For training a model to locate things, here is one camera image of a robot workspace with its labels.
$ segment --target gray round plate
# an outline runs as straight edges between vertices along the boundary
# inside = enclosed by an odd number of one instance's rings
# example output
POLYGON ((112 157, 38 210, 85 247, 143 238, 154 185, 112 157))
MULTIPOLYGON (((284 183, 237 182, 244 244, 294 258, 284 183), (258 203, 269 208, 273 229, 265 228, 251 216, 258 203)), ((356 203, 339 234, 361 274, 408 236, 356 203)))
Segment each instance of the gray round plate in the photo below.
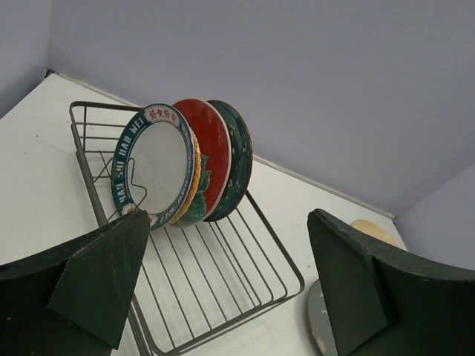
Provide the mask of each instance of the gray round plate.
POLYGON ((310 287, 307 297, 307 314, 312 336, 321 354, 324 356, 338 356, 320 280, 317 280, 310 287))

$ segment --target plate rim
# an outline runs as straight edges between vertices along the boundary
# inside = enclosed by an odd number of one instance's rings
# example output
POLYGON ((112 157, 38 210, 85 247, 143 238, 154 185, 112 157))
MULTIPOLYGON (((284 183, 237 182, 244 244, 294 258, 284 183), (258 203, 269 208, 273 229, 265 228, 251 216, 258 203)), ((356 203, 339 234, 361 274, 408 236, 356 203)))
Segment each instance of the plate rim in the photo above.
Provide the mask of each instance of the plate rim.
POLYGON ((136 202, 132 199, 131 192, 129 189, 129 181, 128 181, 128 162, 130 161, 131 158, 131 152, 134 149, 134 145, 141 136, 141 134, 149 127, 151 127, 153 124, 158 123, 158 122, 168 122, 170 125, 173 125, 177 131, 180 133, 181 137, 183 138, 183 141, 185 143, 186 147, 186 173, 185 173, 185 179, 183 182, 182 187, 180 188, 180 193, 177 195, 175 200, 163 211, 160 213, 156 214, 148 214, 149 222, 150 222, 150 230, 155 230, 157 228, 161 228, 165 225, 167 225, 171 219, 176 215, 176 213, 180 210, 180 207, 183 205, 185 202, 186 196, 189 192, 189 189, 191 187, 191 181, 193 177, 193 172, 194 172, 194 156, 195 156, 195 149, 191 137, 191 128, 188 124, 188 122, 185 120, 185 117, 181 114, 181 112, 168 105, 165 103, 154 103, 152 105, 147 105, 144 108, 141 108, 139 111, 137 111, 136 114, 129 120, 129 122, 125 125, 125 127, 122 130, 122 133, 117 140, 117 145, 114 150, 114 154, 112 156, 112 168, 111 168, 111 193, 112 193, 112 198, 114 201, 114 205, 117 209, 117 212, 119 213, 120 216, 124 215, 124 210, 125 208, 129 209, 135 209, 137 208, 136 202), (166 119, 165 117, 163 119, 149 119, 146 116, 147 110, 151 109, 152 107, 155 106, 162 106, 166 107, 170 110, 172 110, 175 114, 177 114, 178 118, 178 123, 174 123, 172 119, 166 119), (136 121, 141 118, 143 120, 143 125, 142 128, 137 129, 137 132, 134 133, 132 139, 130 139, 128 135, 128 131, 133 127, 133 124, 136 123, 136 121), (128 145, 128 149, 124 154, 120 153, 120 150, 123 149, 122 144, 128 145), (117 169, 117 162, 122 162, 121 159, 118 159, 119 156, 124 157, 123 162, 125 164, 122 165, 122 170, 117 169), (117 186, 119 184, 121 185, 121 189, 123 189, 123 193, 125 193, 125 198, 123 201, 119 198, 119 189, 117 186))

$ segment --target white plate with teal rim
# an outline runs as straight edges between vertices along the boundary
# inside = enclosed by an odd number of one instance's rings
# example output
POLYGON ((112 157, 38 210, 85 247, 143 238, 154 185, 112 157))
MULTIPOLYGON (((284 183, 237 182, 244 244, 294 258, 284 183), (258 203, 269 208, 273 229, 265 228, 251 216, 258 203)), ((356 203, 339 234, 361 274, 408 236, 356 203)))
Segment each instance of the white plate with teal rim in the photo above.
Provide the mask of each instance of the white plate with teal rim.
POLYGON ((119 214, 137 206, 148 212, 150 229, 166 225, 180 210, 194 170, 191 128, 166 104, 140 110, 125 126, 112 164, 112 197, 119 214))

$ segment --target beige round object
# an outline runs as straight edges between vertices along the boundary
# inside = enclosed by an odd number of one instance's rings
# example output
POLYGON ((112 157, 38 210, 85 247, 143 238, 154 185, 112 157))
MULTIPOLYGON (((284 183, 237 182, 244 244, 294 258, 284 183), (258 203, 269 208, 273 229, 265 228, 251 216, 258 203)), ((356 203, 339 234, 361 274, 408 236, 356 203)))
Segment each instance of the beige round object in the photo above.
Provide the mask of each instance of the beige round object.
POLYGON ((366 235, 370 235, 378 240, 398 247, 396 241, 385 230, 377 226, 374 222, 368 220, 355 220, 353 221, 351 226, 354 227, 356 230, 364 232, 366 235))
POLYGON ((198 139, 193 131, 191 131, 191 135, 193 136, 193 145, 194 145, 194 173, 193 179, 191 180, 190 190, 186 195, 185 202, 181 206, 180 210, 176 213, 173 219, 170 220, 168 223, 169 225, 178 221, 188 210, 191 202, 193 201, 194 195, 198 189, 198 183, 200 182, 200 175, 201 175, 201 152, 200 152, 200 145, 198 144, 198 139))

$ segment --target dark green plate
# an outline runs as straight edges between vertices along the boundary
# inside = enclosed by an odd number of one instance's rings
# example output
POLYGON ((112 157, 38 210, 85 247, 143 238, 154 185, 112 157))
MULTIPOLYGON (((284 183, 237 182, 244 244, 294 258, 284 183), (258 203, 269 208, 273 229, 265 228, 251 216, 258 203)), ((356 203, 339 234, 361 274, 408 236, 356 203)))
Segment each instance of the dark green plate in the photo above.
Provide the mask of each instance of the dark green plate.
POLYGON ((252 172, 251 136, 243 117, 227 102, 209 100, 223 117, 231 140, 231 170, 223 195, 206 221, 217 221, 232 213, 246 193, 252 172))

